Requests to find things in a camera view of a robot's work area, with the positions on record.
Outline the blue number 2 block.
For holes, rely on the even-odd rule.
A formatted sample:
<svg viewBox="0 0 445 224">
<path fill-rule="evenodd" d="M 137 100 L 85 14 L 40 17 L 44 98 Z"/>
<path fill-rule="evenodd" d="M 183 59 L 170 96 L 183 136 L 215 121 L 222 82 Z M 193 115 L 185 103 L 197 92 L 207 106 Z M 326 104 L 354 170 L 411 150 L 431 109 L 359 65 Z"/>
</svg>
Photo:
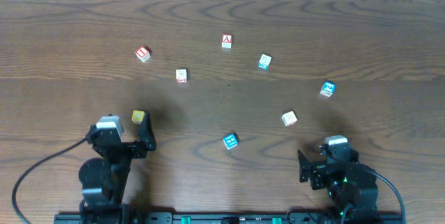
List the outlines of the blue number 2 block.
<svg viewBox="0 0 445 224">
<path fill-rule="evenodd" d="M 331 81 L 325 81 L 321 87 L 320 94 L 326 97 L 331 97 L 336 89 L 336 84 Z"/>
</svg>

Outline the red letter I block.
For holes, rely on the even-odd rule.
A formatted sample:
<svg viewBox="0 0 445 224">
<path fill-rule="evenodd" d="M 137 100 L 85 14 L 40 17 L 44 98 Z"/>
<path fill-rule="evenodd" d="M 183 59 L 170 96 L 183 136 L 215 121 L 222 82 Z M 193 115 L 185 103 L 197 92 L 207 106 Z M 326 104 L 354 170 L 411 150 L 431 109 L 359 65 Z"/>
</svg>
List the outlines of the red letter I block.
<svg viewBox="0 0 445 224">
<path fill-rule="evenodd" d="M 151 50 L 147 46 L 141 46 L 135 51 L 137 58 L 145 63 L 151 58 Z"/>
</svg>

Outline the red letter A block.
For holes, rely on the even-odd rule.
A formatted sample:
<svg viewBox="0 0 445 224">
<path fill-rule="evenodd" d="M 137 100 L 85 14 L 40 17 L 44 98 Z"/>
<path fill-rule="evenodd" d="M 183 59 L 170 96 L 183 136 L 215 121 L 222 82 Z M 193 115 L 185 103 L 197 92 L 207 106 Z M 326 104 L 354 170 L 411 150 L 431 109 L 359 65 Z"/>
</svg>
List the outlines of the red letter A block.
<svg viewBox="0 0 445 224">
<path fill-rule="evenodd" d="M 230 49 L 232 47 L 232 42 L 233 42 L 233 35 L 231 35 L 231 34 L 223 34 L 222 35 L 222 41 L 221 41 L 222 48 Z"/>
</svg>

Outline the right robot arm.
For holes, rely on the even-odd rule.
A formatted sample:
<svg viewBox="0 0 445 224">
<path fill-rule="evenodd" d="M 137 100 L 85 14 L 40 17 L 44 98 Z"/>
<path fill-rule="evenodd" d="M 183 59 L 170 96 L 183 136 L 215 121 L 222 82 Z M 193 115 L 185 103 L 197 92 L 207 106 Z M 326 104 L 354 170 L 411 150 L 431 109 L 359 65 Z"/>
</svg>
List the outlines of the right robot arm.
<svg viewBox="0 0 445 224">
<path fill-rule="evenodd" d="M 325 189 L 338 215 L 352 219 L 369 218 L 376 211 L 377 176 L 359 162 L 359 153 L 349 145 L 322 145 L 324 160 L 310 161 L 298 151 L 300 182 L 310 182 L 311 189 Z"/>
</svg>

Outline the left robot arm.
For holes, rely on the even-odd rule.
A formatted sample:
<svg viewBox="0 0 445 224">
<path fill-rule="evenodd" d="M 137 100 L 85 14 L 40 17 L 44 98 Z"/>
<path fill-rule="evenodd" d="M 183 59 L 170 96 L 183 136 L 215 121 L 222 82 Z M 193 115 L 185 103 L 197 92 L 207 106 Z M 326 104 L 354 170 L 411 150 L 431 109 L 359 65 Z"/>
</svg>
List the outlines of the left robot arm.
<svg viewBox="0 0 445 224">
<path fill-rule="evenodd" d="M 117 115 L 103 116 L 90 126 L 86 141 L 100 155 L 85 162 L 79 170 L 82 195 L 94 210 L 119 207 L 134 159 L 144 159 L 156 149 L 150 114 L 139 113 L 138 140 L 122 142 L 124 127 Z"/>
</svg>

